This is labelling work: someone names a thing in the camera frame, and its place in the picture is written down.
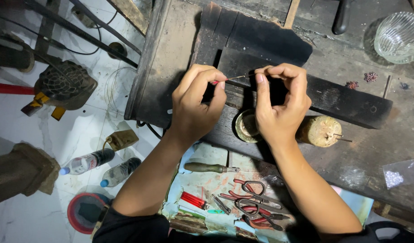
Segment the water bottle cap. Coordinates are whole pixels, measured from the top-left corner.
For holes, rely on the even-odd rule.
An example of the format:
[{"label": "water bottle cap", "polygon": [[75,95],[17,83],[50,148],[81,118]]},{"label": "water bottle cap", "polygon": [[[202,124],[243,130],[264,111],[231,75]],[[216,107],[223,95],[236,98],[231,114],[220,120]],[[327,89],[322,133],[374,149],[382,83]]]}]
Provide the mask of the water bottle cap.
[{"label": "water bottle cap", "polygon": [[69,167],[63,167],[60,169],[60,175],[69,174],[70,168]]},{"label": "water bottle cap", "polygon": [[100,186],[102,186],[102,187],[107,187],[107,186],[108,186],[108,184],[109,184],[108,180],[102,180],[102,181],[100,182]]}]

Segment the forearm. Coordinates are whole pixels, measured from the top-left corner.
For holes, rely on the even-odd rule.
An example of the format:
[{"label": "forearm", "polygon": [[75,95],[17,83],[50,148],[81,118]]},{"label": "forearm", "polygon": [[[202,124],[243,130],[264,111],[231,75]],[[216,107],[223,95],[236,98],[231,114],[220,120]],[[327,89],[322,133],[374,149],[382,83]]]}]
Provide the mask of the forearm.
[{"label": "forearm", "polygon": [[297,142],[270,147],[301,213],[320,233],[355,233],[362,226],[353,211],[303,157]]},{"label": "forearm", "polygon": [[174,140],[168,131],[118,192],[113,208],[127,216],[155,214],[162,205],[172,175],[190,144]]}]

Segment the left hand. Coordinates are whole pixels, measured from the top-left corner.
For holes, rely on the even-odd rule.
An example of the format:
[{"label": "left hand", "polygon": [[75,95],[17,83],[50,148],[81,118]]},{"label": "left hand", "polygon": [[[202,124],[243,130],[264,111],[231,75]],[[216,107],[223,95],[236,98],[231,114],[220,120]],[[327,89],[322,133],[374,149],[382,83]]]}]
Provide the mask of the left hand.
[{"label": "left hand", "polygon": [[[194,64],[172,93],[172,123],[167,133],[189,147],[213,129],[226,102],[225,80],[218,69]],[[213,81],[218,83],[210,105],[201,104],[208,83]]]}]

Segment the black handle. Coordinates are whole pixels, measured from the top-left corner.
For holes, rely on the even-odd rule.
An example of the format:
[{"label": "black handle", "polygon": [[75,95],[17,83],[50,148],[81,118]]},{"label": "black handle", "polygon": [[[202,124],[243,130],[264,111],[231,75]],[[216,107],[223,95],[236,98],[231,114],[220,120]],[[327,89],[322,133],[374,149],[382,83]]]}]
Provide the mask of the black handle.
[{"label": "black handle", "polygon": [[340,35],[347,31],[351,16],[351,1],[340,0],[339,2],[339,7],[337,8],[336,17],[333,22],[333,33],[335,35]]}]

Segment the wooden handle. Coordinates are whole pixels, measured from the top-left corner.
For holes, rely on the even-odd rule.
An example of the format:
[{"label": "wooden handle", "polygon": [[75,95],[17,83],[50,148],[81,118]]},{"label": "wooden handle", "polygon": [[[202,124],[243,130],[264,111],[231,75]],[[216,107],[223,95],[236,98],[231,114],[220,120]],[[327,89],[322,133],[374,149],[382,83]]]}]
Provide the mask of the wooden handle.
[{"label": "wooden handle", "polygon": [[194,172],[216,172],[216,173],[224,173],[226,172],[226,167],[223,165],[208,165],[204,163],[198,162],[191,162],[186,163],[184,168]]},{"label": "wooden handle", "polygon": [[297,8],[299,8],[300,0],[291,0],[288,14],[286,15],[285,24],[283,25],[286,29],[292,29],[294,19],[296,18]]}]

